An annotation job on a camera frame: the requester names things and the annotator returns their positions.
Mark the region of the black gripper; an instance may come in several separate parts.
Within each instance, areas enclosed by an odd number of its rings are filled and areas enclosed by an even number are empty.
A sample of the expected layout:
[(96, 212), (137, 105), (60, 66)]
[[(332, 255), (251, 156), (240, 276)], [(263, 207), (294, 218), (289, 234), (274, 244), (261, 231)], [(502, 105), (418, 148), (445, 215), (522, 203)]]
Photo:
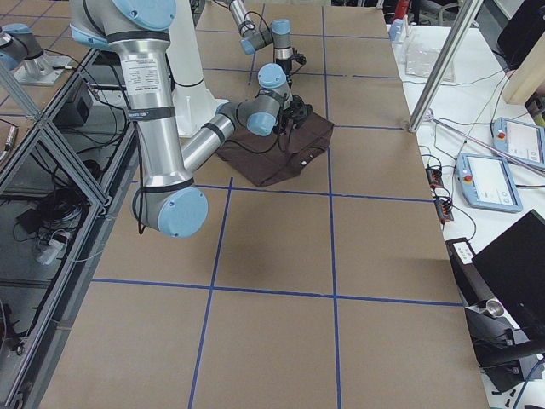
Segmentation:
[(277, 133), (300, 128), (313, 113), (313, 106), (307, 104), (299, 95), (293, 95), (287, 108), (279, 112), (276, 125)]
[(288, 85), (293, 84), (292, 77), (293, 77), (293, 74), (295, 73), (293, 69), (293, 61), (294, 61), (293, 57), (289, 57), (288, 59), (276, 58), (274, 61), (277, 65), (279, 65), (282, 68), (284, 75), (286, 76), (286, 81)]

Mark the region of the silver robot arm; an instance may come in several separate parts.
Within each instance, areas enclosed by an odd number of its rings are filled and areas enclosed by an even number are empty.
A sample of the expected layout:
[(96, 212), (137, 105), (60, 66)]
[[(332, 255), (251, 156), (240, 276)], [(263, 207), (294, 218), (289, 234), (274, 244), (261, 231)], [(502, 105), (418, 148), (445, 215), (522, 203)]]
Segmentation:
[(174, 238), (195, 234), (208, 201), (193, 175), (239, 128), (266, 137), (298, 97), (290, 90), (291, 24), (258, 29), (241, 1), (227, 7), (243, 51), (272, 46), (250, 101), (216, 99), (204, 82), (194, 19), (186, 1), (73, 1), (73, 39), (118, 55), (128, 117), (138, 130), (141, 186), (133, 199), (140, 225)]
[(276, 19), (264, 28), (250, 18), (250, 11), (243, 1), (223, 1), (237, 25), (241, 47), (246, 55), (253, 55), (266, 46), (273, 45), (273, 59), (284, 71), (288, 85), (292, 85), (293, 61), (298, 54), (291, 43), (291, 23), (288, 19)]

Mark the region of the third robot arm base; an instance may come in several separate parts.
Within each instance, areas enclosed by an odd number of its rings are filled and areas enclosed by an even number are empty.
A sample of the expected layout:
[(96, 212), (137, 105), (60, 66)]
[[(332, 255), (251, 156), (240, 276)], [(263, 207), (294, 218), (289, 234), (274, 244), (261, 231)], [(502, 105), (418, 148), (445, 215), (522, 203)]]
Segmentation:
[(27, 25), (13, 23), (1, 27), (1, 65), (20, 84), (50, 86), (72, 68), (72, 58), (49, 55)]

